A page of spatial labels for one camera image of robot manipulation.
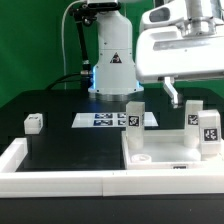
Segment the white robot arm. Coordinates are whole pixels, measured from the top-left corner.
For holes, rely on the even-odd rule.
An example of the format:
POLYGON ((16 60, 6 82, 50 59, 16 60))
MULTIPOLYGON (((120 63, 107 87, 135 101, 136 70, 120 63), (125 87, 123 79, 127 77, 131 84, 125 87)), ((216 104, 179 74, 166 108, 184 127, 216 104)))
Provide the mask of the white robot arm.
POLYGON ((132 27, 119 12, 125 0, 87 0, 99 23, 99 61, 92 94, 111 99, 161 82, 181 104, 176 81, 224 78, 224 12, 220 0, 163 0, 142 14, 136 49, 132 27))

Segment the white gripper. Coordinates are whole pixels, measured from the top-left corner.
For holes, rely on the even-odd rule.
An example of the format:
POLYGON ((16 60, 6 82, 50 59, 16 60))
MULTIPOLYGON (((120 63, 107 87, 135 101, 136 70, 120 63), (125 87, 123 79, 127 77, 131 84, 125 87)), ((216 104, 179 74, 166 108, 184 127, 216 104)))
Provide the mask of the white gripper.
POLYGON ((136 45, 140 83, 163 81, 174 109, 183 105, 174 82, 224 78, 224 26, 211 36, 183 37, 176 26, 143 31, 136 45))

